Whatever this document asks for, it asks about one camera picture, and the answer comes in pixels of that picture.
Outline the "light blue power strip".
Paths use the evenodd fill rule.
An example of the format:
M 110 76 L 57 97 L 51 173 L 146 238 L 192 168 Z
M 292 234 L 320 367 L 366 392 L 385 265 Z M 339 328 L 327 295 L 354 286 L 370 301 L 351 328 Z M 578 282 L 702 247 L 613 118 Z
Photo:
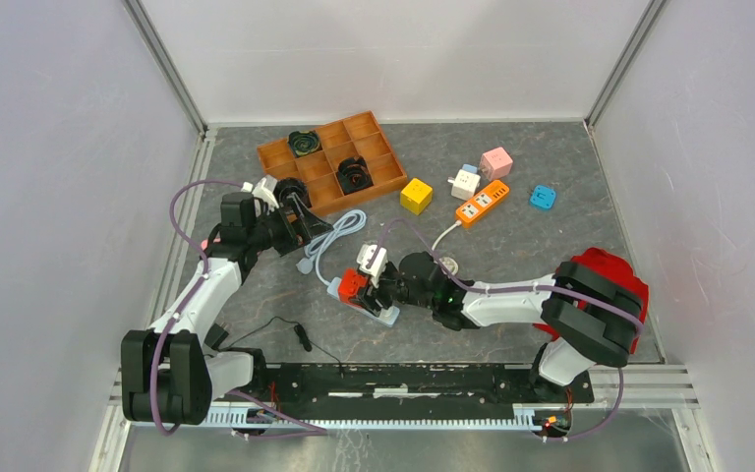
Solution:
M 326 288 L 326 293 L 338 302 L 341 302 L 341 298 L 339 296 L 339 286 L 341 281 L 342 279 L 340 277 L 334 277 Z M 393 327 L 400 315 L 400 309 L 395 306 L 392 306 L 389 309 L 381 309 L 377 315 L 374 315 L 366 309 L 358 306 L 350 305 L 347 303 L 344 303 L 344 306 L 361 314 L 370 321 L 377 322 L 388 327 Z

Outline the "red cube socket adapter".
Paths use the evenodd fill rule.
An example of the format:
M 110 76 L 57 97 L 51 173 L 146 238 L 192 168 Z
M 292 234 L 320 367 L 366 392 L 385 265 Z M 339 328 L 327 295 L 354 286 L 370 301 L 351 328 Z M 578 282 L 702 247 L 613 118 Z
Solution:
M 362 295 L 366 293 L 369 284 L 370 278 L 367 275 L 349 267 L 343 272 L 339 282 L 338 298 L 344 304 L 363 308 Z

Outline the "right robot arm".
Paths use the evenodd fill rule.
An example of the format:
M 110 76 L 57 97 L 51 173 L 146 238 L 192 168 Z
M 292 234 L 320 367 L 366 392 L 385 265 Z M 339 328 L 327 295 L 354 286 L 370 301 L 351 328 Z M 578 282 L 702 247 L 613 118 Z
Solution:
M 644 300 L 581 260 L 517 282 L 460 279 L 429 252 L 399 265 L 375 245 L 365 246 L 357 267 L 345 271 L 339 300 L 393 324 L 403 306 L 429 311 L 452 330 L 493 325 L 534 325 L 552 339 L 541 347 L 528 376 L 531 393 L 553 401 L 594 366 L 623 368 L 644 323 Z

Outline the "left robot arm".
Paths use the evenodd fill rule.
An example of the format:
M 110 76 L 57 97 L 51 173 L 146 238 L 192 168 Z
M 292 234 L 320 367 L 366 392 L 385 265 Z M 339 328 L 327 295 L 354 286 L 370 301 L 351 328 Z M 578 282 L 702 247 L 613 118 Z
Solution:
M 268 391 L 269 374 L 256 350 L 231 348 L 208 357 L 205 337 L 262 252 L 285 256 L 333 227 L 294 193 L 274 204 L 249 193 L 227 194 L 220 214 L 179 298 L 149 328 L 131 330 L 121 341 L 122 408 L 130 421 L 166 430 L 198 425 L 211 402 L 233 389 L 251 401 Z

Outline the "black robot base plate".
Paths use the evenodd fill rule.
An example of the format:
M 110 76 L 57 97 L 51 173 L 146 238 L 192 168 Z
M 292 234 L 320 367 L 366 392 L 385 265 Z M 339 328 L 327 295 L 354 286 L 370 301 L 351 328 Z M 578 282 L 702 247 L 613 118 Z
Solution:
M 595 399 L 586 373 L 559 386 L 531 366 L 504 363 L 267 363 L 241 390 L 306 422 L 505 420 L 515 407 Z

